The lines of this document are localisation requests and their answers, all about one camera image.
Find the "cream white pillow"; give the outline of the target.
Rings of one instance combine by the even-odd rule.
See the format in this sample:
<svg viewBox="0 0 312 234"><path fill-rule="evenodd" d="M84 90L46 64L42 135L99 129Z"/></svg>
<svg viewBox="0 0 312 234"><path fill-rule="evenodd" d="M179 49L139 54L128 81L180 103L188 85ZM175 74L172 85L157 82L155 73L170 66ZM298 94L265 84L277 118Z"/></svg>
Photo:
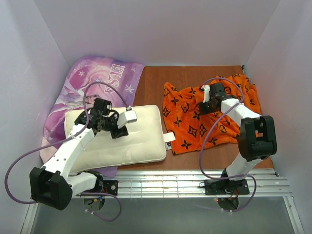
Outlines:
<svg viewBox="0 0 312 234"><path fill-rule="evenodd" d="M166 157L160 110L156 105L134 106L137 121L127 124L128 135L112 139L101 131L86 145L71 173L89 169L163 161Z"/></svg>

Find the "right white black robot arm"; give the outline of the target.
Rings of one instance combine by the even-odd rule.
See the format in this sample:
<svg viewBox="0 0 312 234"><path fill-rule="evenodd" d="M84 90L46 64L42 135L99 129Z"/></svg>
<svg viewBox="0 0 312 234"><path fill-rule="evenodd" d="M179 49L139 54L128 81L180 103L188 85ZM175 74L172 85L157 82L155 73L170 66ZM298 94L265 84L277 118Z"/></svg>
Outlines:
<svg viewBox="0 0 312 234"><path fill-rule="evenodd" d="M217 190L232 192L245 187L245 178L250 170L277 152L274 119L257 114L247 108L242 99L228 95L221 82L203 85L200 90L204 97L199 104L202 114L220 111L239 126L239 154L220 178L209 178L205 186L214 193Z"/></svg>

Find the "orange black patterned pillowcase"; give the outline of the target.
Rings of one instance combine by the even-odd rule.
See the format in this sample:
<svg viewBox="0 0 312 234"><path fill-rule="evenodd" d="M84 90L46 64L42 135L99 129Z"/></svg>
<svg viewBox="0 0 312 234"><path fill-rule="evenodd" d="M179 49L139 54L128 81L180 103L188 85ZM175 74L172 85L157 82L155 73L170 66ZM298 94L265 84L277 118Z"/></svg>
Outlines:
<svg viewBox="0 0 312 234"><path fill-rule="evenodd" d="M225 79L217 76L211 84L221 82L226 93L244 100L246 107L260 114L256 85L248 77L235 74ZM174 132L172 142L174 155L209 149L226 143L237 143L239 126L221 112L202 115L199 103L203 100L200 87L177 90L172 84L164 84L163 119L168 132Z"/></svg>

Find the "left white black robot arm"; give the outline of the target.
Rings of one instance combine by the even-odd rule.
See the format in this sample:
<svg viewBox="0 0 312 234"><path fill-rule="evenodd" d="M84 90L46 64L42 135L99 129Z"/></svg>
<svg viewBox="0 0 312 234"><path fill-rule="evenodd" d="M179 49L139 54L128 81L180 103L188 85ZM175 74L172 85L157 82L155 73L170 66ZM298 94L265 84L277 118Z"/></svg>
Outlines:
<svg viewBox="0 0 312 234"><path fill-rule="evenodd" d="M132 108L118 113L110 101L96 98L92 108L84 110L75 120L69 139L41 168L30 172L31 198L58 210L64 210L73 196L83 192L102 192L103 179L94 171L71 174L79 155L101 131L113 139L127 136L126 124L136 121Z"/></svg>

